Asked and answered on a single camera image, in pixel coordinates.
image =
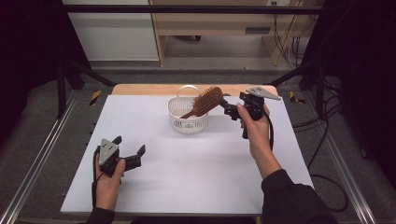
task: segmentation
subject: white basket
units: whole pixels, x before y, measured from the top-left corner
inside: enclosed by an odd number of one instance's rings
[[[178,96],[181,90],[185,88],[193,88],[197,90],[198,95],[200,94],[199,90],[192,85],[182,86],[177,91],[177,97],[174,97],[168,102],[168,111],[169,116],[171,118],[172,127],[174,127],[180,133],[198,133],[204,127],[206,127],[207,122],[209,121],[208,114],[204,114],[201,117],[191,116],[188,119],[181,119],[183,115],[186,115],[190,111],[192,111],[192,106],[195,97],[181,97]]]

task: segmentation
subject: white cabinet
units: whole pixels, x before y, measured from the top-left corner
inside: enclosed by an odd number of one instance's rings
[[[148,5],[147,0],[63,0],[81,5]],[[159,61],[151,16],[133,13],[69,13],[90,62]]]

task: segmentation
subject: wooden brush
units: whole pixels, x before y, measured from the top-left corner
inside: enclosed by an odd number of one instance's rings
[[[192,111],[182,116],[181,119],[187,119],[192,115],[195,115],[196,117],[201,117],[202,115],[206,114],[211,109],[219,105],[222,97],[223,93],[221,91],[221,88],[210,87],[203,93],[199,94],[199,96],[195,97],[192,105]]]

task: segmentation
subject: white table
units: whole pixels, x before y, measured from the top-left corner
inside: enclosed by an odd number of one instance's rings
[[[120,155],[146,145],[142,166],[125,173],[116,212],[133,216],[258,216],[262,178],[238,121],[220,106],[201,132],[173,129],[170,95],[110,95],[64,200],[61,212],[92,210],[92,155],[101,139],[122,136]],[[226,97],[235,104],[236,96]],[[295,183],[313,186],[283,101],[266,100],[275,130],[274,153]]]

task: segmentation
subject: brush bristles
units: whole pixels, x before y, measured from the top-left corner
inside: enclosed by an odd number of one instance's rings
[[[210,87],[194,99],[194,115],[201,117],[220,104],[223,97],[221,88]]]

